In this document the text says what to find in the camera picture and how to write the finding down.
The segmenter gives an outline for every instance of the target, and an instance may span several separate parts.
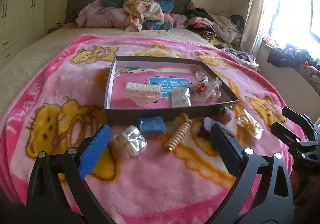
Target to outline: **brown box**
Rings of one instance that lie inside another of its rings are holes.
[[[215,103],[212,105],[163,109],[111,109],[112,87],[117,66],[148,68],[148,64],[153,63],[154,65],[154,63],[159,62],[184,63],[190,64],[192,66],[196,65],[198,66],[199,71],[204,72],[208,76],[209,80],[218,77],[206,64],[197,60],[152,56],[117,56],[114,58],[111,65],[105,94],[104,111],[106,114],[108,125],[114,126],[137,124],[139,118],[155,116],[161,116],[164,121],[172,121],[181,113],[186,113],[191,119],[209,117],[216,114],[222,107],[231,106],[231,108],[233,109],[239,102],[237,96],[220,79],[222,81],[222,86],[220,89],[220,99],[223,100],[223,102],[220,103]]]

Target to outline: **blue grip pad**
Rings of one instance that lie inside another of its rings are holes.
[[[80,157],[79,174],[84,179],[90,175],[96,166],[103,151],[106,149],[111,137],[111,129],[104,125],[95,135],[91,144]]]

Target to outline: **window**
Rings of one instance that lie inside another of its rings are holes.
[[[264,28],[280,47],[291,43],[320,57],[320,0],[265,0]]]

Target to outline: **drawer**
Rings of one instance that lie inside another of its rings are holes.
[[[21,51],[21,45],[19,43],[18,41],[0,53],[0,71]]]
[[[0,39],[0,54],[20,40],[20,30],[15,30]]]

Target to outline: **white wardrobe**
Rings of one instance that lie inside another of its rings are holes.
[[[0,0],[0,69],[44,35],[44,0]]]

